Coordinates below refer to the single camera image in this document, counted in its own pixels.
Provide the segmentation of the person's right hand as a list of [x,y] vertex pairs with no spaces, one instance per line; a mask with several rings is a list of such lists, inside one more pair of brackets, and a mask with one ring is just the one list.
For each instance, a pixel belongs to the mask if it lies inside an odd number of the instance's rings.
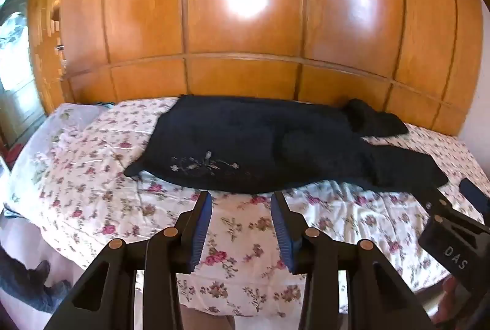
[[443,283],[443,297],[439,302],[438,310],[432,317],[434,324],[439,324],[449,320],[453,313],[456,312],[456,288],[458,281],[449,276]]

